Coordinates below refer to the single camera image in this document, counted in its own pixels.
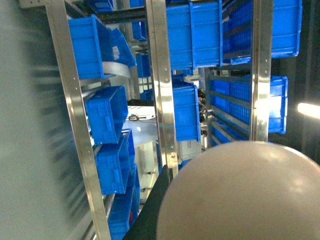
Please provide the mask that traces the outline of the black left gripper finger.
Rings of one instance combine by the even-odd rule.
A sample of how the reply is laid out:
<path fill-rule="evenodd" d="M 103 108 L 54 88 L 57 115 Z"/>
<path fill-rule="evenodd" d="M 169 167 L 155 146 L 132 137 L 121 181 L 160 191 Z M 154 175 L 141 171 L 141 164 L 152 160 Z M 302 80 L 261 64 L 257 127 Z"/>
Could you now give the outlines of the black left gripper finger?
<path fill-rule="evenodd" d="M 172 180 L 172 170 L 167 165 L 163 166 L 141 212 L 123 240 L 156 239 L 161 204 Z"/>

